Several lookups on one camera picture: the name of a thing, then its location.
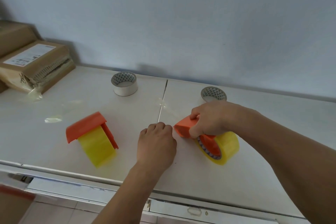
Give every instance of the yellow tape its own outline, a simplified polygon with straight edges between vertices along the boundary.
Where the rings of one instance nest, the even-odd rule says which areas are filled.
[[[100,167],[116,155],[115,149],[101,126],[82,135],[78,141],[95,167]]]
[[[220,151],[222,153],[221,159],[213,159],[210,157],[199,145],[197,139],[195,139],[196,144],[203,154],[217,165],[224,165],[233,155],[239,151],[239,141],[235,133],[226,132],[214,138],[215,142],[218,144]]]

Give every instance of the forearm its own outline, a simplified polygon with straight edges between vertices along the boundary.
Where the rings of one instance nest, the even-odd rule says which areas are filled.
[[[92,224],[138,224],[142,209],[159,178],[159,175],[149,174],[146,168],[136,164]]]
[[[238,135],[271,165],[289,197],[311,223],[334,223],[336,151],[257,112]]]

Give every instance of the floor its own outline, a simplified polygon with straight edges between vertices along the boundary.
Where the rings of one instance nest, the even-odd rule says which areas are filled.
[[[61,198],[36,196],[19,224],[91,224],[103,206]],[[141,224],[190,224],[143,214]]]

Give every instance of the table surface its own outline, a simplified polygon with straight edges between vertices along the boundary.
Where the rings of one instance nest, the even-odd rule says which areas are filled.
[[[136,162],[140,131],[158,119],[174,125],[204,103],[203,84],[137,75],[139,89],[117,96],[111,77],[115,71],[77,67],[43,94],[26,102],[14,90],[0,94],[0,162],[63,175],[80,175],[122,182]],[[336,148],[336,104],[270,93],[220,87],[228,100],[257,109],[267,117],[301,134]],[[78,141],[68,144],[65,129],[100,111],[119,146],[117,156],[96,169]],[[47,124],[48,117],[62,121]],[[175,161],[156,190],[204,201],[238,205],[292,216],[302,216],[284,192],[268,163],[240,139],[240,151],[224,166],[213,164],[191,140],[178,140]]]
[[[168,80],[159,121],[175,124],[204,103],[207,85]],[[258,110],[270,119],[336,149],[336,104],[218,86],[230,102]],[[240,150],[224,166],[204,157],[196,144],[176,133],[177,155],[156,188],[250,209],[302,216],[292,203],[271,166],[239,138]]]

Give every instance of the wall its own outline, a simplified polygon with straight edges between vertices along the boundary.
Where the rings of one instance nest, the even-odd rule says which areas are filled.
[[[1,0],[78,62],[336,98],[336,0]]]

